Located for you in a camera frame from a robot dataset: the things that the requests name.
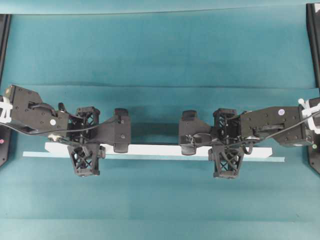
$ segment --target wire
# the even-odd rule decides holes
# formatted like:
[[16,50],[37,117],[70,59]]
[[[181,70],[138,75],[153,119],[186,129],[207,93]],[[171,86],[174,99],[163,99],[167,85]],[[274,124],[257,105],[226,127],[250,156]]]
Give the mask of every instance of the wire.
[[53,133],[77,133],[77,132],[83,132],[83,131],[88,131],[88,130],[92,130],[92,129],[95,129],[101,125],[104,125],[104,124],[112,124],[112,123],[115,123],[117,122],[117,119],[113,119],[113,120],[107,120],[107,121],[104,121],[100,124],[97,124],[97,125],[93,125],[93,126],[89,126],[89,127],[86,127],[86,128],[82,128],[82,129],[60,129],[60,130],[52,130],[52,131],[43,131],[43,132],[35,132],[35,133],[30,133],[30,132],[27,132],[27,131],[23,131],[15,126],[12,126],[11,124],[7,124],[7,123],[2,123],[0,122],[0,125],[1,126],[5,126],[9,129],[12,129],[20,134],[24,134],[24,135],[27,135],[27,136],[36,136],[36,135],[44,135],[44,134],[53,134]]
[[257,144],[259,142],[261,142],[262,140],[260,139],[248,139],[248,140],[243,140],[243,141],[238,141],[236,143],[231,143],[231,144],[227,144],[225,145],[226,147],[232,147],[232,146],[235,146],[235,145],[239,145],[239,144],[245,144],[245,143],[248,143],[248,144]]
[[35,109],[35,108],[44,108],[44,109],[49,109],[52,113],[53,116],[57,116],[57,112],[56,110],[49,104],[47,103],[34,103],[34,104],[30,104],[30,108],[31,109]]

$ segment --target black mounting post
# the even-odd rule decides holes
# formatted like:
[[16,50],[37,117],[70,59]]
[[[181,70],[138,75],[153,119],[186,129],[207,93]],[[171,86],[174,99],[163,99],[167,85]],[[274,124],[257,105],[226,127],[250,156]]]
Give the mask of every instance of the black mounting post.
[[[8,35],[10,29],[10,19],[11,15],[0,14],[0,84],[2,81],[2,74],[4,70]],[[0,167],[8,160],[10,136],[11,129],[0,126]]]
[[[320,3],[306,5],[306,28],[310,42],[315,85],[320,88]],[[320,137],[313,136],[314,144],[308,147],[310,166],[320,174]]]

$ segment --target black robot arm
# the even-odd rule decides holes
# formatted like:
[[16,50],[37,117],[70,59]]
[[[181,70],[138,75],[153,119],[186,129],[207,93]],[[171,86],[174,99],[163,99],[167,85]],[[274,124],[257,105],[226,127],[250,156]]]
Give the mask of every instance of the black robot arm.
[[116,153],[126,153],[131,143],[131,119],[122,108],[99,123],[100,111],[93,106],[80,107],[71,114],[59,103],[55,110],[37,92],[11,85],[0,99],[0,111],[0,124],[68,145],[74,172],[82,177],[100,174],[99,159],[106,154],[100,144],[112,145]]
[[179,145],[183,155],[196,154],[197,148],[212,147],[209,161],[214,161],[214,177],[238,176],[244,155],[254,144],[273,138],[285,147],[310,146],[320,134],[320,98],[299,106],[273,106],[237,114],[235,109],[219,108],[213,113],[214,125],[197,118],[194,110],[184,111],[179,122]]

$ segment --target teal table surface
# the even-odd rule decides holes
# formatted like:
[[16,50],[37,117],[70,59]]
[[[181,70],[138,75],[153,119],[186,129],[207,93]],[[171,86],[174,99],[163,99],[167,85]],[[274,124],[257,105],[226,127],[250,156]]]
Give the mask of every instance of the teal table surface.
[[[14,15],[1,92],[10,84],[71,113],[95,106],[101,120],[127,108],[132,142],[153,144],[178,142],[184,110],[212,123],[218,108],[319,96],[304,5]],[[260,146],[285,162],[244,162],[234,180],[212,178],[210,162],[141,159],[102,159],[100,176],[81,178],[67,158],[22,157],[46,141],[12,134],[0,168],[0,240],[320,237],[320,176],[306,148],[270,139]]]
[[306,0],[2,0],[3,14],[123,14],[303,6]]

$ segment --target white rectangular object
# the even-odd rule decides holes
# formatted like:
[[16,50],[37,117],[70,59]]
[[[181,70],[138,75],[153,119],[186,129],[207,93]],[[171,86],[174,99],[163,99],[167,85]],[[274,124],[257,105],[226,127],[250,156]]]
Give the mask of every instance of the white rectangular object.
[[[197,148],[196,154],[184,156],[179,145],[130,144],[128,153],[116,153],[113,146],[102,144],[108,159],[144,159],[144,160],[191,160],[208,161],[210,146]],[[57,142],[46,142],[44,147],[48,152],[23,152],[24,157],[69,158],[68,146]],[[254,147],[252,154],[245,155],[244,161],[254,162],[284,162],[284,157],[270,157],[271,147]]]

